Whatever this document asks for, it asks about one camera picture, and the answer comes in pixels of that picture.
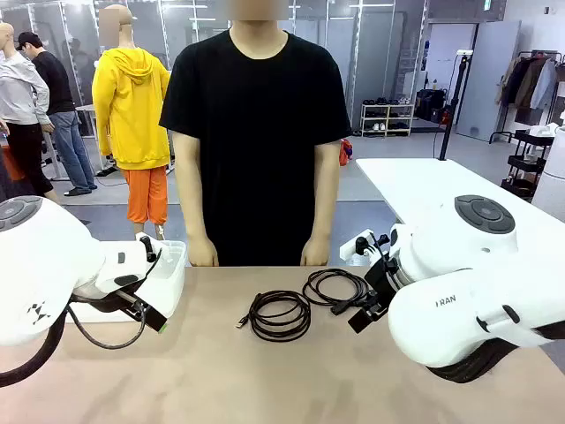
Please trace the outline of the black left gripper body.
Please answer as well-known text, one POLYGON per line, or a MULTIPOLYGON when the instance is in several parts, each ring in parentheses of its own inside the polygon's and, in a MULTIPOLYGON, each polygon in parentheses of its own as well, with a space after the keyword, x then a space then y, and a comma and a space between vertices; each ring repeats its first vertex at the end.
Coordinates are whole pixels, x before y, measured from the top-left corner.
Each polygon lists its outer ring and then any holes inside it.
POLYGON ((132 301, 125 299, 117 291, 104 293, 103 297, 100 297, 98 292, 74 291, 70 298, 70 313, 78 315, 74 304, 89 305, 96 311, 109 314, 118 310, 125 311, 132 306, 132 301))

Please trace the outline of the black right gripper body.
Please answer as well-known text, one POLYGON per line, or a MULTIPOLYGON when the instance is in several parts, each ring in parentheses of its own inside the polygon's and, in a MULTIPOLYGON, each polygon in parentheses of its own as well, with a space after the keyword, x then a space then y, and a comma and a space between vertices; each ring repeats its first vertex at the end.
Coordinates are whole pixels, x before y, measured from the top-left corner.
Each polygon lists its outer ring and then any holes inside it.
POLYGON ((365 280, 376 292, 377 303, 388 307, 399 290, 395 281, 396 259, 379 259, 365 274, 365 280))

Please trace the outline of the person's left hand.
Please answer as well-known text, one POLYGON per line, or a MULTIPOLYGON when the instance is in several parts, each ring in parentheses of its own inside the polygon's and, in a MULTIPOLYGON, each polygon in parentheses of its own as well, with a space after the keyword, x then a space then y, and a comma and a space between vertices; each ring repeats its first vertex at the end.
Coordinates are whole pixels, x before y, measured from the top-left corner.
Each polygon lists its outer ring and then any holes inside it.
POLYGON ((310 237, 301 254, 301 266, 326 266, 330 255, 328 238, 310 237))

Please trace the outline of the person's right hand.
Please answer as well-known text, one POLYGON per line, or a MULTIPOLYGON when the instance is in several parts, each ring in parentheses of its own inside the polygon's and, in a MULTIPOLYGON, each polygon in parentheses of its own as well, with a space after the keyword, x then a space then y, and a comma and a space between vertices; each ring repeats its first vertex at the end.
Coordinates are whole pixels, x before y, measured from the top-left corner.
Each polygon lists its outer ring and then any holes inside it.
POLYGON ((188 259, 193 267, 218 267, 218 253, 208 237, 190 238, 188 259))

